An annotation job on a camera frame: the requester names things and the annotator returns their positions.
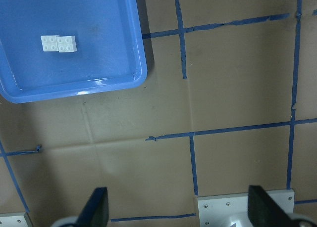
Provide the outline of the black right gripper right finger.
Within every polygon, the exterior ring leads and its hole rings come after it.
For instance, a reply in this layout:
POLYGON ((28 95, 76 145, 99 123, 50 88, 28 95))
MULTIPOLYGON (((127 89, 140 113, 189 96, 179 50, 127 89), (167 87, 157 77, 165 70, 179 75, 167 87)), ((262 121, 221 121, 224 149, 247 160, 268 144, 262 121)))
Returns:
POLYGON ((275 203, 259 185, 248 189, 248 218, 254 227, 296 227, 297 222, 275 203))

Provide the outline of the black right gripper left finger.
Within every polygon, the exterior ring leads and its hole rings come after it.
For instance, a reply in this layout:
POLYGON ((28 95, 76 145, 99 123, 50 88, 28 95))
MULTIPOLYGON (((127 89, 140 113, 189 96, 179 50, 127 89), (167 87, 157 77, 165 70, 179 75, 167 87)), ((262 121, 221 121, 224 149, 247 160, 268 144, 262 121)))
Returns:
POLYGON ((97 187, 78 216, 75 226, 106 227, 108 221, 108 191, 106 187, 97 187))

